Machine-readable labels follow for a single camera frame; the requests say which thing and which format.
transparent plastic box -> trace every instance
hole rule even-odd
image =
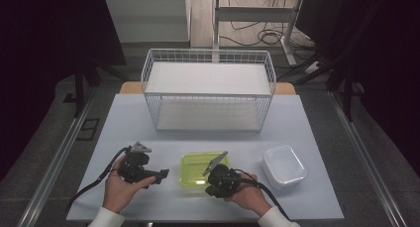
[[[265,51],[159,49],[141,82],[157,130],[259,132],[276,80]]]
[[[305,165],[290,146],[278,147],[263,153],[262,169],[276,190],[291,187],[308,175]]]

black backdrop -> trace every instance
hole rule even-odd
[[[75,64],[125,64],[105,0],[0,0],[1,178]]]
[[[296,27],[337,57],[369,0],[303,0]],[[420,4],[383,0],[353,56],[362,103],[420,175]]]

white shelf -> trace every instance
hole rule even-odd
[[[271,95],[261,63],[153,64],[145,93]]]

dark curtain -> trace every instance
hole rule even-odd
[[[362,103],[420,175],[420,7],[384,0],[358,49]]]
[[[125,64],[105,0],[0,0],[1,177],[54,99],[56,84],[94,58]]]

clear plastic container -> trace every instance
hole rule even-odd
[[[308,175],[305,165],[293,149],[282,146],[263,154],[262,168],[271,186],[276,190],[299,183]]]

